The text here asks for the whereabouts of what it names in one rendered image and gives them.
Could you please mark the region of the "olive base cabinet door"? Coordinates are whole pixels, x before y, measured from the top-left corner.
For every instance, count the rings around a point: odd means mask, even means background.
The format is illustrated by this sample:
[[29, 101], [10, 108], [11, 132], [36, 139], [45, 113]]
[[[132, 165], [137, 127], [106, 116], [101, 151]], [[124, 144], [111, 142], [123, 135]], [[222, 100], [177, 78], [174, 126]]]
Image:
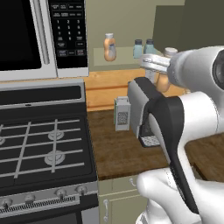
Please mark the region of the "olive base cabinet door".
[[[104, 200], [108, 200], [108, 223], [103, 220], [105, 214]], [[137, 217], [144, 211], [146, 205], [147, 199], [139, 194], [115, 197], [100, 196], [100, 224], [136, 224]]]

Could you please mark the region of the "silver stove knob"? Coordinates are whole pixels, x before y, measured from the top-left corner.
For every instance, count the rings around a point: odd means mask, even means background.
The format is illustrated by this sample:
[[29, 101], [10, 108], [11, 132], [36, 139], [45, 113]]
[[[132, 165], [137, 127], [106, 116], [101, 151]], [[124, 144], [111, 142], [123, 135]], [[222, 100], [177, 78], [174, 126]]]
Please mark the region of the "silver stove knob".
[[25, 197], [24, 197], [24, 202], [26, 204], [32, 204], [33, 202], [35, 201], [35, 196], [33, 194], [27, 194]]
[[58, 189], [55, 194], [58, 196], [60, 200], [63, 200], [67, 196], [67, 191], [65, 189]]
[[85, 195], [87, 191], [88, 189], [84, 185], [79, 185], [76, 187], [76, 192], [80, 194], [81, 196]]
[[11, 205], [12, 205], [12, 199], [9, 198], [3, 199], [2, 201], [3, 208], [8, 209]]

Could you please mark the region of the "white and green shaker box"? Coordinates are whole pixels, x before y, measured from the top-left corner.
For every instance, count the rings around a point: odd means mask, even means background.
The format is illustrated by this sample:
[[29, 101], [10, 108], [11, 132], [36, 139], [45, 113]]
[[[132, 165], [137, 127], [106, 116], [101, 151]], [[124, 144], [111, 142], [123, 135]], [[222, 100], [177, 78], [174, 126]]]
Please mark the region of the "white and green shaker box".
[[116, 131], [130, 129], [130, 102], [128, 96], [114, 99], [114, 125]]

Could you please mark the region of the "black and silver stove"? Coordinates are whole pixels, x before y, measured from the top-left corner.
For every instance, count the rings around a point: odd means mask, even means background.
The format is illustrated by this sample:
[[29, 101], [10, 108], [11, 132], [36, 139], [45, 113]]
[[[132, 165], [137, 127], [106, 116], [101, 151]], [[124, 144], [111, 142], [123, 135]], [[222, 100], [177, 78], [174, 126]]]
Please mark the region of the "black and silver stove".
[[82, 79], [0, 84], [0, 224], [100, 224]]

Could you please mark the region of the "olive open wall cabinet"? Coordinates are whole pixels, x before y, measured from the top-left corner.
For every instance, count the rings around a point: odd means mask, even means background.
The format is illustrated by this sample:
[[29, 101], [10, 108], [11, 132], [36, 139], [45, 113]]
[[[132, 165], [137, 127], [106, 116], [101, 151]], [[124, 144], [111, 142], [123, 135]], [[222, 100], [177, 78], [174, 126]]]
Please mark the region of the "olive open wall cabinet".
[[[107, 71], [139, 68], [133, 58], [136, 39], [153, 38], [156, 8], [184, 6], [186, 0], [86, 0], [89, 70]], [[116, 59], [104, 59], [106, 33], [115, 37]]]

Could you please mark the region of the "teal shaker with dark cap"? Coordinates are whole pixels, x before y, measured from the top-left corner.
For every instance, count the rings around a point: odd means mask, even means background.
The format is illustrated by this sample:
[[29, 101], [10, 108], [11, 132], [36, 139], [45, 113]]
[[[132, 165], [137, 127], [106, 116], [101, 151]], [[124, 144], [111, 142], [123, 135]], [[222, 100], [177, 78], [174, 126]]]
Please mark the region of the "teal shaker with dark cap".
[[145, 46], [143, 49], [143, 53], [144, 54], [149, 54], [149, 53], [155, 54], [156, 53], [156, 49], [154, 48], [154, 42], [152, 39], [148, 38], [146, 40], [146, 43], [145, 43]]
[[143, 53], [143, 45], [141, 39], [136, 39], [133, 48], [133, 58], [139, 59]]

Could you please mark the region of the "silver microwave oven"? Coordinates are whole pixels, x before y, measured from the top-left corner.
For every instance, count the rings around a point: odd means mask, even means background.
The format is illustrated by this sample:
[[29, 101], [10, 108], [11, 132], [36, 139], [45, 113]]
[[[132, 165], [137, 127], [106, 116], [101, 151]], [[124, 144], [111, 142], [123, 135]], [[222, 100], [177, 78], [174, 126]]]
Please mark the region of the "silver microwave oven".
[[0, 0], [0, 81], [87, 77], [86, 0], [46, 0], [44, 64], [32, 0]]

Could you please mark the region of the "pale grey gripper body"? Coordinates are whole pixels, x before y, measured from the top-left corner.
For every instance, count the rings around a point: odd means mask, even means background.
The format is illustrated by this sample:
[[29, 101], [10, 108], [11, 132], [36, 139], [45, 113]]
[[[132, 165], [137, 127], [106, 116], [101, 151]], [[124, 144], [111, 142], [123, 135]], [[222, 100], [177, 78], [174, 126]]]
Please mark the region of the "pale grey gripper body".
[[170, 65], [170, 59], [156, 54], [143, 54], [140, 58], [140, 67], [160, 72], [167, 73], [167, 68]]

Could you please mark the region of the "olive drawer front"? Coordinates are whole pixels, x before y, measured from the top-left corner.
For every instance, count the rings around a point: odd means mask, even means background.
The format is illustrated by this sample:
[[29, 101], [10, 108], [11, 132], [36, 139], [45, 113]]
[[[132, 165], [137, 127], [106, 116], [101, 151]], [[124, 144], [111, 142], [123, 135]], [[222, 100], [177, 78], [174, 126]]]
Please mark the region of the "olive drawer front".
[[137, 183], [137, 175], [122, 178], [112, 178], [100, 181], [99, 194], [103, 195], [109, 193], [126, 192], [128, 190], [135, 190], [136, 187], [129, 182], [130, 178], [133, 178], [134, 182]]

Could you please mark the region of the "orange condiment bottle, blue label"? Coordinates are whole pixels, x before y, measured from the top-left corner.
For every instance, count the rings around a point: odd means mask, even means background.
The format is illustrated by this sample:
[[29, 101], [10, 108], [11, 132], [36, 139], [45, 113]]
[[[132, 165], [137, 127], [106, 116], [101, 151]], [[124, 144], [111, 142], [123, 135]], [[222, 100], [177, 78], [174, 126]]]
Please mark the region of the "orange condiment bottle, blue label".
[[116, 40], [113, 33], [106, 33], [104, 40], [104, 59], [114, 61], [116, 59]]

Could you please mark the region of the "grey and black coffee machine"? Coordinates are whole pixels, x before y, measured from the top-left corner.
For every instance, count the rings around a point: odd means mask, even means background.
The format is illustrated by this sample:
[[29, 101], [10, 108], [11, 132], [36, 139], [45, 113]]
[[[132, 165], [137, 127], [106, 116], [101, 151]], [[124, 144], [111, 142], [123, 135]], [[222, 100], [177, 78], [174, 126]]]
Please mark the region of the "grey and black coffee machine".
[[151, 131], [149, 110], [159, 97], [164, 97], [146, 77], [137, 77], [128, 84], [130, 103], [130, 127], [144, 148], [159, 146], [159, 141]]

